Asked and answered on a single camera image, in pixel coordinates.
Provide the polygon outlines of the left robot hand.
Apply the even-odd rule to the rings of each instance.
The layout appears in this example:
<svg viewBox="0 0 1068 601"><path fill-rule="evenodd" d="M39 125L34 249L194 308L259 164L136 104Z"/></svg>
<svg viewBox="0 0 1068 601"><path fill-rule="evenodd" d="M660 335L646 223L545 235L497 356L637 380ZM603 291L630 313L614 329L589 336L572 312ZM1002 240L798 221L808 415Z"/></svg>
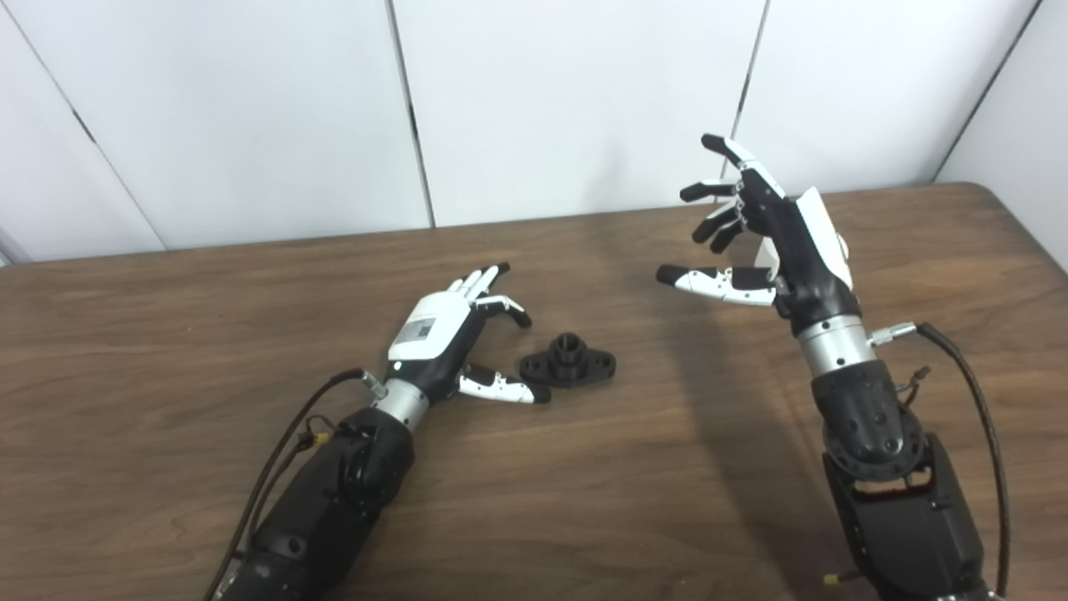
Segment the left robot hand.
<svg viewBox="0 0 1068 601"><path fill-rule="evenodd" d="M511 316L523 330L531 328L527 309L491 290L497 279L509 270L511 263L491 264L417 301L386 354L389 398L398 399L396 389L406 385L427 406L457 393L508 404L550 402L548 388L527 384L469 359L493 316Z"/></svg>

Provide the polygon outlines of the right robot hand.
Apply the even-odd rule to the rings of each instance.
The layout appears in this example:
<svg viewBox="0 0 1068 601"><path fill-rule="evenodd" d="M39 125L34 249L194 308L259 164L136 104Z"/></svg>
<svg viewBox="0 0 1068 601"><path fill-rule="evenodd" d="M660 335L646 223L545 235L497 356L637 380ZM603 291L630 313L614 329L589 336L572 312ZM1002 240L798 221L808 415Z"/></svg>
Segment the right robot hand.
<svg viewBox="0 0 1068 601"><path fill-rule="evenodd" d="M739 179L697 181L679 191L684 202L725 197L694 230L692 240L723 254L737 236L751 232L770 246L772 260L745 269L688 269L662 264L656 281L725 303L774 306L795 335L832 318L861 318L848 246L816 188L788 197L769 171L736 141L703 135L701 142L705 149L728 160Z"/></svg>

